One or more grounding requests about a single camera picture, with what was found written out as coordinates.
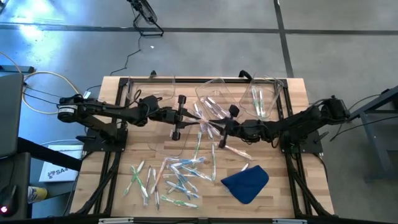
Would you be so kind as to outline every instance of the gray floor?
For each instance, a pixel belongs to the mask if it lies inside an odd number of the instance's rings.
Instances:
[[[164,27],[277,29],[271,0],[149,0]],[[286,29],[398,30],[394,0],[280,0]],[[133,15],[125,1],[10,0],[0,22],[76,26],[131,27]],[[0,50],[20,65],[65,75],[83,92],[124,65],[137,50],[136,32],[40,31],[24,26],[0,30]],[[397,85],[398,35],[287,35],[294,77],[305,79],[310,101],[336,95],[347,106]],[[141,49],[118,75],[148,75],[156,70],[176,76],[233,76],[242,69],[286,77],[279,34],[168,32],[161,39],[141,39]],[[0,63],[8,63],[0,58]],[[72,95],[61,79],[40,75],[30,79],[36,89]],[[40,95],[42,98],[56,101]],[[29,99],[36,108],[54,111]],[[345,125],[346,128],[358,121]],[[336,126],[321,131],[334,133]],[[71,139],[83,133],[79,124],[22,106],[20,136],[42,143]],[[323,141],[329,186],[337,215],[396,222],[398,183],[365,183],[377,167],[362,128]],[[34,161],[32,167],[41,169]],[[34,216],[60,215],[65,197],[35,204]]]

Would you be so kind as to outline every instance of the blue towel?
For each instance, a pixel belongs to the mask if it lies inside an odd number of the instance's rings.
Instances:
[[[243,204],[249,204],[268,183],[268,174],[255,166],[221,180],[232,195]]]

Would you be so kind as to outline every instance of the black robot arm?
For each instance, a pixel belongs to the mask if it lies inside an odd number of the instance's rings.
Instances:
[[[254,143],[260,140],[272,142],[283,134],[290,142],[299,142],[320,127],[326,124],[344,123],[349,117],[349,111],[344,102],[334,96],[320,100],[305,111],[280,121],[248,119],[240,124],[233,119],[237,117],[239,109],[231,105],[229,112],[231,114],[229,118],[210,120],[210,124],[223,135],[219,144],[221,148],[225,147],[228,136],[241,138],[247,143]]]
[[[94,115],[106,116],[110,118],[121,119],[138,127],[143,127],[148,123],[148,119],[175,125],[173,140],[180,139],[179,129],[188,125],[198,123],[186,123],[184,116],[199,119],[190,114],[184,104],[186,97],[178,97],[178,109],[172,107],[160,108],[156,96],[147,96],[137,101],[137,106],[116,106],[106,102],[88,98],[84,99],[81,95],[74,95],[69,98],[61,98],[58,105],[58,119],[66,123],[77,122],[94,131],[107,141],[117,141],[118,128],[114,123],[104,123]]]

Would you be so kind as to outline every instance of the black cable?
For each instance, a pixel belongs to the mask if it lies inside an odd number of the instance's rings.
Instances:
[[[78,172],[75,181],[73,181],[72,189],[70,189],[70,194],[69,194],[69,197],[68,197],[68,200],[67,200],[67,205],[65,206],[65,209],[64,209],[64,211],[63,211],[63,213],[62,213],[62,216],[65,216],[65,214],[66,214],[66,212],[67,212],[67,210],[68,210],[69,203],[71,202],[70,199],[72,199],[73,189],[75,189],[75,185],[76,185],[76,183],[77,183],[77,179],[78,179],[78,177],[79,177],[79,174],[80,174],[80,172]]]
[[[358,103],[360,103],[360,102],[362,102],[362,101],[364,101],[364,100],[367,100],[367,99],[369,99],[369,98],[375,97],[375,96],[380,96],[380,94],[375,94],[375,95],[367,96],[367,97],[365,97],[365,98],[363,98],[363,99],[361,99],[361,100],[358,100],[358,101],[355,102],[350,108],[348,108],[348,111],[351,110],[351,109],[353,109],[354,106],[356,106]],[[339,132],[340,132],[340,130],[341,130],[342,127],[343,127],[343,124],[340,124],[340,126],[338,127],[338,130],[337,130],[336,134],[335,134],[333,137],[331,137],[331,139],[330,139],[329,141],[333,141],[333,140],[337,137],[337,135],[339,135]]]
[[[58,103],[53,103],[53,102],[50,102],[50,101],[47,101],[47,100],[43,100],[43,99],[41,99],[41,98],[39,98],[39,97],[32,96],[32,95],[29,95],[29,94],[27,94],[27,93],[22,93],[22,94],[27,95],[27,96],[30,96],[30,97],[35,98],[35,99],[38,99],[38,100],[42,100],[42,101],[47,102],[47,103],[51,103],[51,104],[54,104],[54,105],[58,105]]]
[[[11,175],[10,175],[10,179],[8,180],[8,185],[11,184],[11,180],[12,180],[12,175],[14,173],[14,169],[15,169],[15,161],[14,161],[14,157],[11,158],[12,161],[12,169],[11,169]]]
[[[278,145],[279,145],[279,142],[280,142],[280,137],[278,138],[278,141],[276,142],[276,145],[274,145],[274,140],[272,140],[272,141],[271,141],[271,146],[272,146],[274,149],[276,149],[276,148],[278,147]]]
[[[139,96],[141,95],[141,92],[142,92],[141,90],[137,90],[136,93],[134,94],[133,101],[132,101],[130,104],[128,104],[127,106],[107,105],[107,106],[104,106],[104,107],[107,108],[107,109],[126,109],[126,108],[130,107],[133,103],[140,104],[140,102],[138,102],[137,100],[138,100]],[[79,106],[79,105],[82,105],[82,106],[85,106],[85,105],[99,106],[99,105],[94,104],[94,103],[68,103],[67,105],[68,105],[68,106],[69,106],[69,105],[77,105],[77,106]]]
[[[33,90],[33,91],[37,91],[37,92],[39,92],[39,93],[44,93],[44,94],[47,94],[47,95],[50,95],[50,96],[55,96],[55,97],[58,97],[58,98],[63,98],[63,96],[58,96],[58,95],[55,95],[55,94],[46,93],[46,92],[44,92],[44,91],[35,90],[35,89],[33,89],[33,88],[29,87],[29,86],[24,86],[24,87],[25,87],[25,88],[28,88],[28,89],[30,89],[30,90]]]
[[[92,87],[88,87],[86,91],[88,91],[88,90],[90,90],[90,89],[92,89],[92,88],[100,87],[100,86],[101,86],[101,85],[95,85],[95,86],[92,86]]]
[[[319,159],[319,161],[321,161],[321,163],[322,163],[322,165],[323,165],[323,168],[324,168],[324,170],[325,170],[326,181],[329,182],[329,178],[328,178],[328,169],[326,168],[325,162],[323,161],[323,159],[322,159],[318,154],[313,153],[313,155],[316,156],[316,157]]]
[[[352,128],[348,128],[348,129],[338,133],[335,137],[339,136],[340,134],[343,134],[346,131],[352,130],[354,128],[358,128],[358,127],[361,127],[361,126],[365,126],[365,125],[368,125],[368,124],[373,124],[373,123],[376,123],[376,122],[379,122],[379,121],[384,121],[384,120],[392,119],[392,118],[398,118],[398,116],[392,116],[392,117],[389,117],[389,118],[383,118],[383,119],[379,119],[379,120],[376,120],[376,121],[368,122],[368,123],[365,123],[365,124],[360,124],[360,125],[357,125],[357,126],[352,127]]]
[[[131,54],[129,54],[129,55],[127,56],[126,63],[124,63],[124,67],[123,67],[123,68],[120,68],[120,69],[117,69],[117,70],[111,72],[111,73],[109,74],[109,76],[112,76],[114,73],[120,72],[121,70],[127,69],[127,64],[129,63],[129,57],[130,57],[130,56],[133,56],[133,55],[135,55],[136,53],[138,53],[138,52],[141,51],[141,43],[140,43],[141,37],[142,37],[142,36],[140,36],[140,37],[138,38],[138,50],[135,51],[135,52],[133,52],[133,53],[131,53]]]

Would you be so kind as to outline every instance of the wooden tabletop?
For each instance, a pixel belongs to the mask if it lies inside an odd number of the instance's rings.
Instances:
[[[120,77],[104,77],[99,94],[100,101],[106,101],[107,103],[115,102],[119,79]],[[301,78],[288,78],[287,83],[289,85],[293,112],[298,113],[305,110],[308,106],[308,98],[304,80]],[[177,106],[178,95],[185,95],[187,97],[185,107],[191,110],[193,102],[198,100],[195,92],[195,88],[198,85],[200,84],[177,83],[175,86],[175,99],[173,99],[174,105]],[[239,102],[248,84],[226,84],[226,86],[236,102]],[[151,88],[158,90],[166,89],[161,84],[152,86]],[[151,88],[141,86],[142,95],[140,97],[146,96],[149,92],[153,91]],[[282,100],[282,106],[285,108],[284,100]],[[243,115],[238,121],[253,119],[251,115],[243,111],[241,113]],[[111,121],[110,118],[101,119],[104,122]],[[271,113],[270,119],[278,120],[275,111]],[[260,165],[269,174],[269,182],[250,204],[241,204],[229,192],[225,191],[223,184],[220,182],[221,179],[239,172],[247,163],[245,158],[226,149],[216,150],[216,180],[214,182],[197,177],[189,178],[192,184],[197,187],[200,198],[193,198],[191,201],[188,201],[186,195],[180,192],[173,192],[167,195],[170,198],[194,203],[199,206],[198,209],[178,207],[161,200],[160,210],[157,211],[153,195],[150,197],[149,205],[144,207],[137,182],[133,183],[129,193],[123,196],[124,189],[128,186],[132,177],[130,171],[131,165],[137,168],[141,161],[145,160],[145,166],[139,175],[141,180],[145,182],[149,165],[156,168],[157,172],[159,171],[162,161],[166,157],[163,153],[176,155],[182,152],[180,158],[192,158],[197,142],[197,132],[199,132],[200,127],[196,125],[188,130],[183,130],[182,140],[177,142],[168,138],[170,128],[164,126],[164,124],[149,121],[145,127],[138,128],[129,125],[128,129],[129,137],[127,139],[126,150],[122,153],[116,190],[114,192],[111,214],[113,217],[288,218],[294,216],[286,162],[280,149],[272,148],[271,144],[267,142],[247,145],[240,139],[231,137],[228,138],[228,145],[245,151],[253,157],[254,160],[250,162],[249,167]],[[160,139],[164,143],[164,149],[159,148],[159,152],[150,149],[147,144],[148,140],[159,141]],[[207,160],[204,164],[197,166],[198,170],[211,176],[211,142],[205,135],[202,137],[200,144],[198,157],[200,156],[205,156]],[[71,212],[75,212],[81,208],[98,186],[103,157],[103,152],[95,152],[83,161],[76,192],[73,197]],[[302,157],[308,188],[324,208],[328,212],[333,213],[325,171],[321,162],[312,154],[303,154]],[[169,173],[171,172],[167,169],[163,172],[163,174]],[[159,195],[166,195],[168,187],[165,180],[161,178],[159,181]],[[149,188],[152,188],[153,183],[154,181],[151,178]],[[108,187],[109,184],[104,191],[101,211],[103,211],[106,205]],[[300,208],[304,211],[302,192],[299,190],[299,187],[297,189]]]

